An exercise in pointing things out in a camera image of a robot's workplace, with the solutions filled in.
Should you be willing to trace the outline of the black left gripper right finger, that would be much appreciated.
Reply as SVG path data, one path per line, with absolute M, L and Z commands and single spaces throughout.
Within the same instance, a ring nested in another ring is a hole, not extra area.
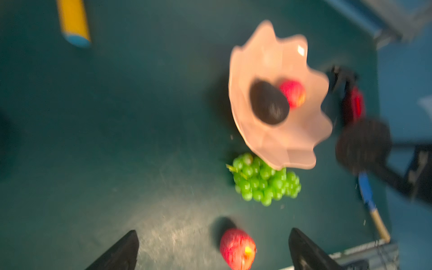
M 289 249 L 295 270 L 344 269 L 298 228 L 290 232 Z

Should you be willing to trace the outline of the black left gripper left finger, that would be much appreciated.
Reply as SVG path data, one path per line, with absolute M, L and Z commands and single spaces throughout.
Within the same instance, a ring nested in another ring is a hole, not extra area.
M 137 232 L 131 230 L 86 270 L 134 270 L 137 264 L 139 244 Z

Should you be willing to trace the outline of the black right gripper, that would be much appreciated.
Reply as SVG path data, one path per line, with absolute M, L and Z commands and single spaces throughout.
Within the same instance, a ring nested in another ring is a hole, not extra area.
M 432 203 L 432 144 L 404 143 L 414 148 L 414 155 L 405 175 L 403 196 L 409 200 Z

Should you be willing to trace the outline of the dark fake avocado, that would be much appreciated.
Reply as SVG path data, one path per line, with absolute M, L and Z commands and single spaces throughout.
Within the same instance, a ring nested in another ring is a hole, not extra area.
M 254 115 L 265 124 L 279 125 L 289 115 L 290 105 L 286 97 L 267 81 L 255 80 L 249 97 Z
M 389 126 L 379 120 L 362 118 L 346 126 L 335 146 L 336 160 L 353 174 L 385 165 L 391 151 Z

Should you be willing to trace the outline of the red fake apple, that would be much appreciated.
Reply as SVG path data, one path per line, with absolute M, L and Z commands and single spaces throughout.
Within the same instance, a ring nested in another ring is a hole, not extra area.
M 232 270 L 249 270 L 257 252 L 253 238 L 245 231 L 232 228 L 224 232 L 219 250 Z

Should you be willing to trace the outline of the green fake grapes bunch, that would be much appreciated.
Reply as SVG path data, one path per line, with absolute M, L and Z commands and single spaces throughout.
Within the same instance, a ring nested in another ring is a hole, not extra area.
M 268 207 L 284 197 L 295 199 L 302 190 L 300 178 L 287 168 L 273 169 L 260 157 L 245 153 L 226 168 L 231 172 L 235 190 L 245 201 Z

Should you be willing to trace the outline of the red fake strawberry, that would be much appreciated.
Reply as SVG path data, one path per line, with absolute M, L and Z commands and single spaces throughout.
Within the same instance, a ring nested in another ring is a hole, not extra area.
M 298 81 L 285 80 L 280 84 L 279 88 L 286 97 L 291 109 L 301 107 L 306 101 L 306 90 Z

